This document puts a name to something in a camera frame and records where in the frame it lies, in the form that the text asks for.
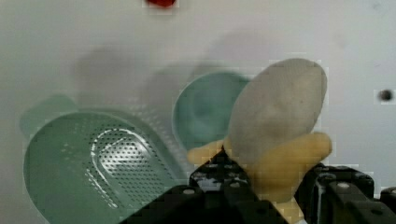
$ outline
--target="perforated strainer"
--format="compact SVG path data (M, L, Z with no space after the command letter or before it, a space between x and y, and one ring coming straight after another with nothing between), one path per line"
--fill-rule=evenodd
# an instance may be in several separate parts
M25 155L27 190L50 223L118 223L185 178L136 117L80 111L45 125Z

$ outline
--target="stuffed toy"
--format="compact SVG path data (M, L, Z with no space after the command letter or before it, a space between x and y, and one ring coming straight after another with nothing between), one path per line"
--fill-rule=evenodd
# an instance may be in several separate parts
M224 148L261 200L270 201L289 223L304 223L294 193L304 175L332 152L326 133L312 133L326 90L327 78L317 63L272 64L238 96L228 135L191 149L189 162L204 164Z

